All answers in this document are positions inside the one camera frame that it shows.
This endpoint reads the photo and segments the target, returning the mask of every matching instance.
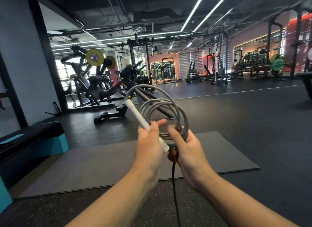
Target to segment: person's right hand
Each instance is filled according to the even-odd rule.
[[[178,160],[176,159],[177,152],[175,149],[170,149],[168,159],[173,163],[178,163],[181,168],[183,177],[189,186],[197,192],[207,178],[216,174],[208,164],[205,153],[201,147],[200,141],[189,130],[189,135],[184,141],[181,135],[174,126],[168,126],[170,137],[177,145],[179,152]]]

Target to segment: teal block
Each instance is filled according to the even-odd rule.
[[[52,156],[63,154],[68,150],[68,143],[65,134],[59,137],[42,139],[31,145],[33,157]]]
[[[3,212],[12,202],[12,198],[6,189],[2,178],[0,177],[0,213]]]

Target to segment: exercise mat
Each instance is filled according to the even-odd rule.
[[[218,132],[196,134],[217,173],[259,169]],[[137,141],[70,149],[51,156],[10,189],[13,198],[111,186],[130,169]],[[172,163],[164,154],[160,180],[171,179]],[[175,177],[182,178],[177,166]]]

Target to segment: person's left hand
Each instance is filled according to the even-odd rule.
[[[141,126],[138,128],[138,145],[132,169],[149,175],[153,182],[158,181],[159,168],[163,158],[163,151],[159,143],[159,127],[167,123],[166,119],[152,121],[150,131]]]

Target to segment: fingernail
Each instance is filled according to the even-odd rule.
[[[168,125],[167,127],[168,131],[173,131],[174,130],[174,126],[172,126],[171,124]]]

